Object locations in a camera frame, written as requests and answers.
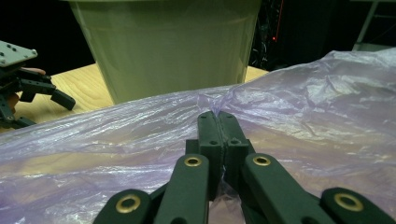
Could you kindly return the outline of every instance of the wooden table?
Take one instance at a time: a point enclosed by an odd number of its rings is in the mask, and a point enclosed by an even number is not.
[[[266,73],[264,70],[248,67],[246,81]],[[15,118],[26,117],[36,123],[41,123],[113,105],[96,64],[52,76],[52,83],[60,91],[65,92],[76,100],[73,110],[69,111],[56,104],[51,101],[48,95],[38,94],[32,103],[19,102],[17,104]],[[0,133],[12,130],[0,128]]]

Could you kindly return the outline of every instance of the human hand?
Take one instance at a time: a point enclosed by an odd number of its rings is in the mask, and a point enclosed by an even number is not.
[[[46,75],[46,71],[39,68],[23,68],[23,69],[30,70],[32,72],[37,72],[41,75]],[[17,93],[13,93],[8,96],[7,103],[9,105],[9,108],[11,108],[12,113],[15,113],[15,105],[18,103],[19,100],[20,100],[20,96]]]

